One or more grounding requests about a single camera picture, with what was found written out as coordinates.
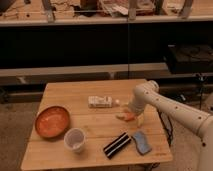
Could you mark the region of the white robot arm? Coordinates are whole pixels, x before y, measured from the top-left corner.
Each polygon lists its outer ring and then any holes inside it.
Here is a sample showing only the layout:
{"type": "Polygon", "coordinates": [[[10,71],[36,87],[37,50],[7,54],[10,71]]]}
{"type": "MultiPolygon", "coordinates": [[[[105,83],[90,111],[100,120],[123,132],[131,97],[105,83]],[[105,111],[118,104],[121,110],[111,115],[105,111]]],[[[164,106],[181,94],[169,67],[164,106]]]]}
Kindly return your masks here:
{"type": "Polygon", "coordinates": [[[147,104],[172,117],[201,139],[197,171],[213,171],[213,115],[161,95],[153,80],[135,86],[128,107],[135,115],[140,115],[147,104]]]}

